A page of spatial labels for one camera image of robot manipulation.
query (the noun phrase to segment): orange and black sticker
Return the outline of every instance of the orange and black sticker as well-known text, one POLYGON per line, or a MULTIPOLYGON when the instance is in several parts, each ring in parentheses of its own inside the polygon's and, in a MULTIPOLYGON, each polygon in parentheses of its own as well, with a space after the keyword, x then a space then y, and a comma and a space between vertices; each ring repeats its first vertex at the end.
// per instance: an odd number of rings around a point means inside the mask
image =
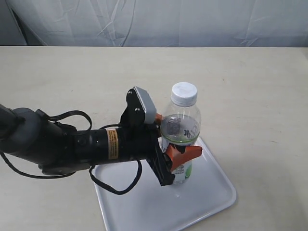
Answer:
POLYGON ((108 136, 108 159, 119 158, 119 139, 115 129, 106 130, 108 136))

